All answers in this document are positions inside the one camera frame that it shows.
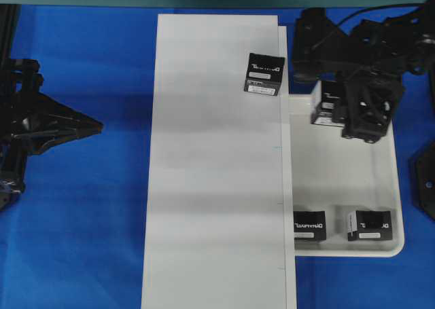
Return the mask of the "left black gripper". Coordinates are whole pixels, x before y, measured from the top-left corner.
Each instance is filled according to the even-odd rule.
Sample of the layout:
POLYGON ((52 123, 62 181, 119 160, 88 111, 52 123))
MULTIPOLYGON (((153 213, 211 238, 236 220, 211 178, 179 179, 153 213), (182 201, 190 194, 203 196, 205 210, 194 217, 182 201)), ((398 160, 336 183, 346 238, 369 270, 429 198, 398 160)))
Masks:
POLYGON ((101 134, 103 123, 40 92, 44 78, 33 59, 1 66, 1 139, 17 141, 29 155, 101 134))

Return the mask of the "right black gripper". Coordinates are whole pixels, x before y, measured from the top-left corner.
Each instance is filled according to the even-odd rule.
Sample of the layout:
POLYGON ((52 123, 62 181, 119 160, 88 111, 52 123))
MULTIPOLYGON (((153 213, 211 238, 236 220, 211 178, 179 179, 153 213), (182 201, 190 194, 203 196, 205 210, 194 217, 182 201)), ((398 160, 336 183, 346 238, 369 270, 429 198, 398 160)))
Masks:
POLYGON ((338 82, 345 88, 340 110, 345 126, 341 136, 376 143, 386 134, 404 94, 402 76, 357 70, 338 82))

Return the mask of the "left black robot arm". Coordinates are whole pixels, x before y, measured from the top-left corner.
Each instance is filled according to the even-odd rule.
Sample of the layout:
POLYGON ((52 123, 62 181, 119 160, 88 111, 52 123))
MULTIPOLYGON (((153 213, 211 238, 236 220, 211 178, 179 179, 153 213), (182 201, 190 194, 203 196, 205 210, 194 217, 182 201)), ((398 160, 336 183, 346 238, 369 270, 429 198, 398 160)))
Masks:
POLYGON ((100 134, 103 124, 40 92, 39 63, 8 58, 1 68, 1 208, 25 191, 27 159, 100 134))

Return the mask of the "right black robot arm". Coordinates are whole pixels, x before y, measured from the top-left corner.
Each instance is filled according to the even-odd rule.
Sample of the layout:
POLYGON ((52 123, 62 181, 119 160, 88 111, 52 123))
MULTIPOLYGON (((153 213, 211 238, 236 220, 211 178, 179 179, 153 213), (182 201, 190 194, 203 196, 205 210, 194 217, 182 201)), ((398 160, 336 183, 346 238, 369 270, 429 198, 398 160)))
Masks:
POLYGON ((311 123, 341 128, 346 139, 376 143, 403 97, 402 76, 434 63, 434 0, 383 22, 362 20, 350 33, 324 8, 302 11, 294 28, 293 78, 314 84, 311 123))

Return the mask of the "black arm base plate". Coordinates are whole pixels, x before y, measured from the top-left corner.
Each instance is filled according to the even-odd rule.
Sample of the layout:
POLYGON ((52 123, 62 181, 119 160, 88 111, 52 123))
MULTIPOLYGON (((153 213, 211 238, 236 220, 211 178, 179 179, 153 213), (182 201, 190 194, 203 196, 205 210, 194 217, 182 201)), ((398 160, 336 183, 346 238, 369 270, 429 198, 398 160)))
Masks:
POLYGON ((434 220, 434 140, 421 146, 409 159, 411 195, 417 209, 434 220))

